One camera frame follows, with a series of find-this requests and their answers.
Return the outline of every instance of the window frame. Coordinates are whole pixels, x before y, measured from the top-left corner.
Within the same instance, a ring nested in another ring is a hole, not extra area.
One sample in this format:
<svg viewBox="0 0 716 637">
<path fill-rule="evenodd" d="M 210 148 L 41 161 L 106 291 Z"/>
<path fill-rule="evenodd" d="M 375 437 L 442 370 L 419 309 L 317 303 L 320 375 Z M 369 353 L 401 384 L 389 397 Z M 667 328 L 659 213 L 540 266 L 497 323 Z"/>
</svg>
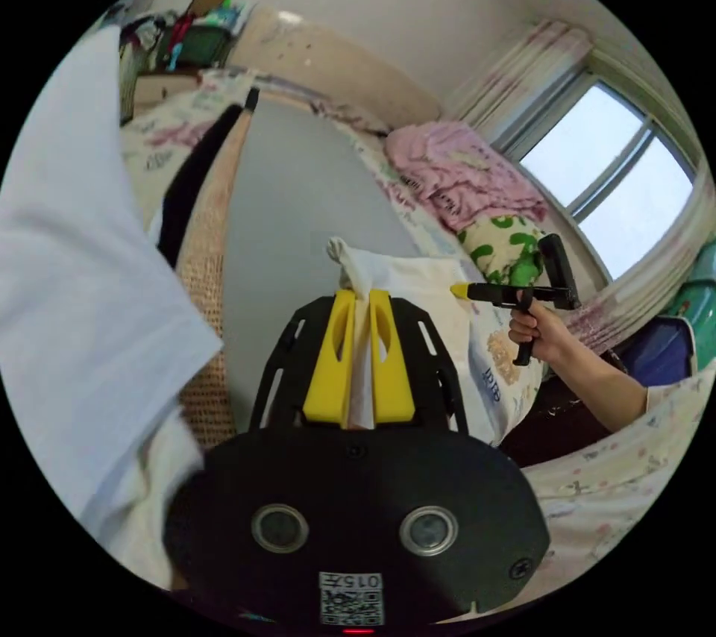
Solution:
<svg viewBox="0 0 716 637">
<path fill-rule="evenodd" d="M 622 152 L 594 182 L 565 207 L 521 163 L 595 85 L 625 104 L 628 109 L 639 113 L 643 119 L 641 127 Z M 543 192 L 553 208 L 576 232 L 589 250 L 607 284 L 612 283 L 614 278 L 582 231 L 580 222 L 609 197 L 641 159 L 654 139 L 658 139 L 667 147 L 692 184 L 696 178 L 697 158 L 700 155 L 697 142 L 690 138 L 679 121 L 649 90 L 621 74 L 608 59 L 605 60 L 603 55 L 595 53 L 591 54 L 584 67 L 539 112 L 533 114 L 531 121 L 521 128 L 516 128 L 511 137 L 512 140 L 500 148 L 500 151 Z"/>
</svg>

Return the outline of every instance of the hand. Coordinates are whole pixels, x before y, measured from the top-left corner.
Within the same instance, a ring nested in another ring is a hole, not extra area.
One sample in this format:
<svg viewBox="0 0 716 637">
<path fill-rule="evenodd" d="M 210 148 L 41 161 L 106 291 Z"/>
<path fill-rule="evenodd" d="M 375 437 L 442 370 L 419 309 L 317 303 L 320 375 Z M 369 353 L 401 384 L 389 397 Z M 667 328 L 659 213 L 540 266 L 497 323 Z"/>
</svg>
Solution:
<svg viewBox="0 0 716 637">
<path fill-rule="evenodd" d="M 540 361 L 559 364 L 577 341 L 557 314 L 538 301 L 533 300 L 529 314 L 513 309 L 511 316 L 509 338 L 516 344 L 534 340 L 532 355 Z"/>
</svg>

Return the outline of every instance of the pink blanket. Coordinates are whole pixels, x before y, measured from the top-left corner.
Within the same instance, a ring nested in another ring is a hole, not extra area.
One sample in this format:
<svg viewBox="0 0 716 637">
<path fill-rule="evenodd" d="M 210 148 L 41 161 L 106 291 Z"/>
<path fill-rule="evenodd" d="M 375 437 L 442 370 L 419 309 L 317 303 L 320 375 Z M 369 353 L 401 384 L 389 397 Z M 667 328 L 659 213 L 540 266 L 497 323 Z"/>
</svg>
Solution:
<svg viewBox="0 0 716 637">
<path fill-rule="evenodd" d="M 464 122 L 428 122 L 391 132 L 386 155 L 415 199 L 448 229 L 481 216 L 541 222 L 540 192 Z"/>
</svg>

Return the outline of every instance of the window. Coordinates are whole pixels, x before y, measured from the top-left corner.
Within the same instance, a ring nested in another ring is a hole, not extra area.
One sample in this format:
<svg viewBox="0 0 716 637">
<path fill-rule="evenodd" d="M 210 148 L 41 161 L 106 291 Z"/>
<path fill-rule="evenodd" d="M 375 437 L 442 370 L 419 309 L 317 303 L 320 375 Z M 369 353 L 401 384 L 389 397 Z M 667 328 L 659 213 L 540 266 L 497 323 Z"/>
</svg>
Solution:
<svg viewBox="0 0 716 637">
<path fill-rule="evenodd" d="M 650 114 L 594 76 L 580 78 L 564 107 L 547 113 L 559 116 L 547 133 L 533 131 L 542 137 L 521 165 L 571 215 L 615 280 L 673 224 L 694 173 Z"/>
</svg>

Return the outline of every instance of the wicker panel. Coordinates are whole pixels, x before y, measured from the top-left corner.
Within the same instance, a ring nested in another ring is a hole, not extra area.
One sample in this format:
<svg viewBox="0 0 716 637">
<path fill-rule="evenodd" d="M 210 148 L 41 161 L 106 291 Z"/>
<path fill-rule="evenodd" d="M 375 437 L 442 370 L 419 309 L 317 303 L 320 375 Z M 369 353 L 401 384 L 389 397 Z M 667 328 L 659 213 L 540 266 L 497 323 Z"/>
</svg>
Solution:
<svg viewBox="0 0 716 637">
<path fill-rule="evenodd" d="M 194 305 L 223 338 L 224 243 L 233 182 L 251 123 L 245 110 L 236 121 L 199 192 L 177 264 Z M 206 451 L 236 435 L 223 351 L 184 388 L 184 417 Z"/>
</svg>

